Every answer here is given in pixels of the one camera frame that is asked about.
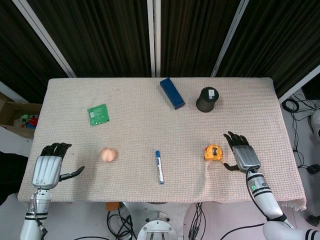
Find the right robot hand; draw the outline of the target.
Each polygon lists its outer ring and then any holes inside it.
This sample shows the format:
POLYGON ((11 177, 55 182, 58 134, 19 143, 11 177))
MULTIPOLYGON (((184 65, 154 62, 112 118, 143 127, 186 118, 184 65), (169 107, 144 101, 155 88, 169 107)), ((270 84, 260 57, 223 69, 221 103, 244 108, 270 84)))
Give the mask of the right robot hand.
POLYGON ((228 134, 224 133, 223 136, 226 138, 236 162, 236 165, 233 166, 230 166, 228 163, 223 163, 227 170, 246 173, 250 169, 257 170, 261 167, 255 150, 243 135, 228 131, 228 134))

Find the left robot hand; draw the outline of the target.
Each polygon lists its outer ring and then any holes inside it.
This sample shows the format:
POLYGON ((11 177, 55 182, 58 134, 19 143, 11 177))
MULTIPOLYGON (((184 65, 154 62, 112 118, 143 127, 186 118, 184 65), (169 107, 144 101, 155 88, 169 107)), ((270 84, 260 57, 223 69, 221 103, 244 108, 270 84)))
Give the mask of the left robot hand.
POLYGON ((51 190, 59 182, 74 178, 82 173, 85 166, 81 166, 74 172, 61 174, 62 163, 67 150, 72 146, 68 143, 53 143, 43 148, 37 157, 31 184, 36 189, 51 190))

